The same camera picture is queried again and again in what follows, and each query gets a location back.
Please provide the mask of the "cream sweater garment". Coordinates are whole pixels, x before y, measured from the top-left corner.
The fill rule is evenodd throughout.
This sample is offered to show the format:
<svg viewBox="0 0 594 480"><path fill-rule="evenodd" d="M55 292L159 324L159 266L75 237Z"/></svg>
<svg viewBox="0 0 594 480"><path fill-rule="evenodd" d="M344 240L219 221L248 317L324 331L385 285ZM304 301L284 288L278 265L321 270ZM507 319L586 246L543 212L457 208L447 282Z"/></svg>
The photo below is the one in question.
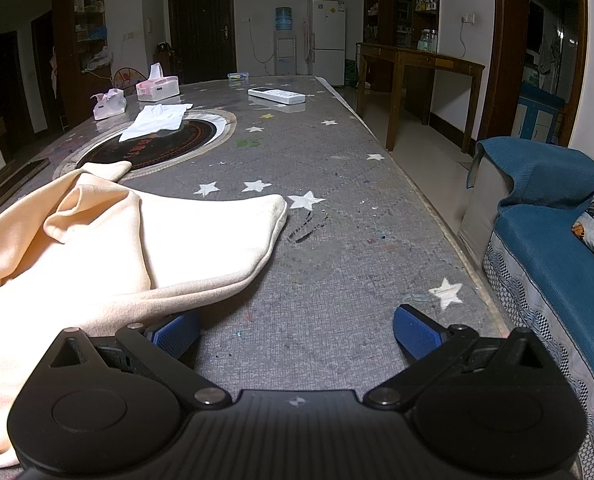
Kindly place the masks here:
<svg viewBox="0 0 594 480"><path fill-rule="evenodd" d="M55 336L108 336L132 322L236 295L268 262L282 196L183 200L115 182L118 166L70 171L0 214L0 468L15 397Z"/></svg>

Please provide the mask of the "blue sofa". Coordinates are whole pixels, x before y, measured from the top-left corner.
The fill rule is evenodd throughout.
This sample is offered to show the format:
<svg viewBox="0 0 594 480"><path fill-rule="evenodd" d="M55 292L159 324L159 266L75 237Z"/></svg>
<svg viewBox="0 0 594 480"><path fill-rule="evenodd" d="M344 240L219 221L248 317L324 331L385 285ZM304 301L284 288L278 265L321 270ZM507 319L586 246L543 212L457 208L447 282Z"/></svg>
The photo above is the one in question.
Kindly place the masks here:
<svg viewBox="0 0 594 480"><path fill-rule="evenodd" d="M531 328L580 400L580 450L594 479L594 254L571 227L594 194L594 160L572 148L507 136L479 142L457 232L510 326Z"/></svg>

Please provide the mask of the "round black induction cooktop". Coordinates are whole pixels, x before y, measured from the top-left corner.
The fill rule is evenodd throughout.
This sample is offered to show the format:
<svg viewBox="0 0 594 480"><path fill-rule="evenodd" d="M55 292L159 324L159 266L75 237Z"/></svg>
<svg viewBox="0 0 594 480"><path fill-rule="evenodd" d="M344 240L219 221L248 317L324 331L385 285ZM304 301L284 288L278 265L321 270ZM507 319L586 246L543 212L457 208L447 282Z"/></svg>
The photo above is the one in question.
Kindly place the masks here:
<svg viewBox="0 0 594 480"><path fill-rule="evenodd" d="M125 179L145 177L218 148L231 138L236 126L236 116L226 110L188 110L177 130L160 130L119 141L128 127L119 125L67 155L56 167L53 178L62 177L87 162L130 162Z"/></svg>

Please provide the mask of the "white tissue sheet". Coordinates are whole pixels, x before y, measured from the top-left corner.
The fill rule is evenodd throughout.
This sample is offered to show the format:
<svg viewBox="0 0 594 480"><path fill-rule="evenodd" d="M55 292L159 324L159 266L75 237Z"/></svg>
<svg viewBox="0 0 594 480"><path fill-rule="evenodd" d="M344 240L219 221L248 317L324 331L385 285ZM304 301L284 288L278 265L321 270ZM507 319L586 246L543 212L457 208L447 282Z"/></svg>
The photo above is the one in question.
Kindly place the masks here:
<svg viewBox="0 0 594 480"><path fill-rule="evenodd" d="M119 141L126 142L161 130L177 131L182 125L184 114L192 107L192 104L187 103L146 105L134 122L122 131Z"/></svg>

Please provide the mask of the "black smartphone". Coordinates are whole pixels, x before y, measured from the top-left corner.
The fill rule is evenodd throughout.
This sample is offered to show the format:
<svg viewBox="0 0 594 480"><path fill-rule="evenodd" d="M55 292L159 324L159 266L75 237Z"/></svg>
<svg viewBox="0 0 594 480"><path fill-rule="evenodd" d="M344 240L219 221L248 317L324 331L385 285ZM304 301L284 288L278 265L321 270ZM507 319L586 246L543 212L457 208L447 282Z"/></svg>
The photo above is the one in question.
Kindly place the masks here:
<svg viewBox="0 0 594 480"><path fill-rule="evenodd" d="M0 183L0 207L12 197L24 184L32 180L44 168L49 166L47 158L33 160L18 168Z"/></svg>

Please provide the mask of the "pink tissue box rear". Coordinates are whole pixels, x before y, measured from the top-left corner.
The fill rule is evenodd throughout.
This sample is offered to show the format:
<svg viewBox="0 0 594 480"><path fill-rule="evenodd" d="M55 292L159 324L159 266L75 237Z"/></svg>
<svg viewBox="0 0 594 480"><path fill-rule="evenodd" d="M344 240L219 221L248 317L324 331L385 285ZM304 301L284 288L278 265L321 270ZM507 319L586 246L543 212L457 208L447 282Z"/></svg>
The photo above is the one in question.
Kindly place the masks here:
<svg viewBox="0 0 594 480"><path fill-rule="evenodd" d="M136 84L137 98L140 102L158 102L178 96L180 93L177 76L165 76L159 63L153 63L148 79Z"/></svg>

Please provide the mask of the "floor fan with cover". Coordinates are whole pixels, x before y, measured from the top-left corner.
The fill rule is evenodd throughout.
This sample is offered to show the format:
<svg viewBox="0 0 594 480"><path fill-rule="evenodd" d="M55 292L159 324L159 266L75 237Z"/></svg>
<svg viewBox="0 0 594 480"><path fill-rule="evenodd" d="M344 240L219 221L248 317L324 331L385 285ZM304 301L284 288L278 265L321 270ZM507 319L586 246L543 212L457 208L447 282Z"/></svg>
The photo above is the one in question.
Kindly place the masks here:
<svg viewBox="0 0 594 480"><path fill-rule="evenodd" d="M122 90L125 96L132 96L136 93L137 84L145 79L146 77L135 68L122 67L114 73L113 87Z"/></svg>

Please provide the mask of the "dark wooden side table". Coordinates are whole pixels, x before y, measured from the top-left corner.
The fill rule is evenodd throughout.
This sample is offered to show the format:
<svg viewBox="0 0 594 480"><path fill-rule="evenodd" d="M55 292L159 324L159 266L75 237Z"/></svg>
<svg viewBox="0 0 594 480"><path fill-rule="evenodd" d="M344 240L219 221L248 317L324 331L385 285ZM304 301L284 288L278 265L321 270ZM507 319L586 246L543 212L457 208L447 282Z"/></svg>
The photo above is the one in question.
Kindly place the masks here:
<svg viewBox="0 0 594 480"><path fill-rule="evenodd" d="M431 98L433 97L435 75L437 72L465 76L469 78L469 98L465 127L462 134L461 149L468 152L472 130L474 130L476 110L479 102L480 88L484 66L446 54L415 50L412 48L386 46L358 42L359 53L359 86L357 90L357 113L363 116L365 110L365 84L369 76L369 68L378 64L389 64L393 69L389 115L385 140L385 148L395 148L399 129L399 114L405 98L421 107L415 115L427 125L431 118Z"/></svg>

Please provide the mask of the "dark entrance door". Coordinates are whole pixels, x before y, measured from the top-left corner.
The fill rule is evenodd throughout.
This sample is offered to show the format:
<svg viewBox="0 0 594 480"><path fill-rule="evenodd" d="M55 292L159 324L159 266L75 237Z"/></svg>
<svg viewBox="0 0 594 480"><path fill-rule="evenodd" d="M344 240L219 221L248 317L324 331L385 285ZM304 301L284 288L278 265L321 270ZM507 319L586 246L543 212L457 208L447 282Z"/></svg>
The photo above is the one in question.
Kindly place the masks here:
<svg viewBox="0 0 594 480"><path fill-rule="evenodd" d="M234 0L168 0L171 47L185 84L236 70Z"/></svg>

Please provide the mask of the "water dispenser with bottle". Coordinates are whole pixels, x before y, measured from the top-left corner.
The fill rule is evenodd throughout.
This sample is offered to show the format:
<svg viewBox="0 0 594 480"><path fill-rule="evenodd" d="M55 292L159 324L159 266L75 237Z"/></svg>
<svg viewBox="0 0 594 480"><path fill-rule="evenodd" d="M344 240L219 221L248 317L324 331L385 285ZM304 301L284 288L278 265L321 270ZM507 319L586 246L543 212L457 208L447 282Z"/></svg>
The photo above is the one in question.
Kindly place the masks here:
<svg viewBox="0 0 594 480"><path fill-rule="evenodd" d="M296 34L289 6L275 9L274 71L276 75L296 75Z"/></svg>

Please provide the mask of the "white refrigerator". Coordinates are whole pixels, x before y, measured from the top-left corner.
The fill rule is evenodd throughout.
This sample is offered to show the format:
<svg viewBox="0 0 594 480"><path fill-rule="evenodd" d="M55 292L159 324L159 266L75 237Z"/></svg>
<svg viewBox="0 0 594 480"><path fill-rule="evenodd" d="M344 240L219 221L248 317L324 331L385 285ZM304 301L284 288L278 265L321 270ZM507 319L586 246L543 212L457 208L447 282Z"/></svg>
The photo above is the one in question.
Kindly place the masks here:
<svg viewBox="0 0 594 480"><path fill-rule="evenodd" d="M346 1L311 0L309 70L332 86L345 81Z"/></svg>

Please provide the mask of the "dark wooden display cabinet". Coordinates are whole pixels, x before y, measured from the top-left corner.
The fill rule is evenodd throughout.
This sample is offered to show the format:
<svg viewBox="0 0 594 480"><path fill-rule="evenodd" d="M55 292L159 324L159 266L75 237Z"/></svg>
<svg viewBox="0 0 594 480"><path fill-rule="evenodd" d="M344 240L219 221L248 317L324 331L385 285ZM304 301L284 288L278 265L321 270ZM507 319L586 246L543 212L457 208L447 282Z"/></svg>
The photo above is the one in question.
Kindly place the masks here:
<svg viewBox="0 0 594 480"><path fill-rule="evenodd" d="M415 49L438 25L439 0L363 0L364 42Z"/></svg>

